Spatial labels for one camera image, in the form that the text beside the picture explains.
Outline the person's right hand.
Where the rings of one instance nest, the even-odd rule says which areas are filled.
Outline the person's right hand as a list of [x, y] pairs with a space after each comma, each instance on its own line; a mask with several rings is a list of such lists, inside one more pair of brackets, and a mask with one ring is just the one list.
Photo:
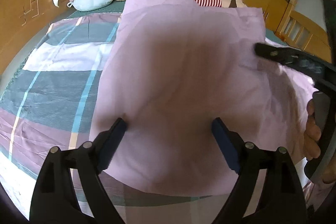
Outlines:
[[[321, 150], [317, 144], [321, 137], [321, 130], [315, 123], [313, 100], [310, 100], [307, 103], [307, 114], [306, 129], [303, 134], [303, 153], [306, 159], [310, 161], [312, 159], [317, 159], [321, 154]], [[325, 184], [331, 184], [335, 182], [335, 176], [336, 162], [335, 155], [333, 155], [333, 158], [330, 160], [321, 178]]]

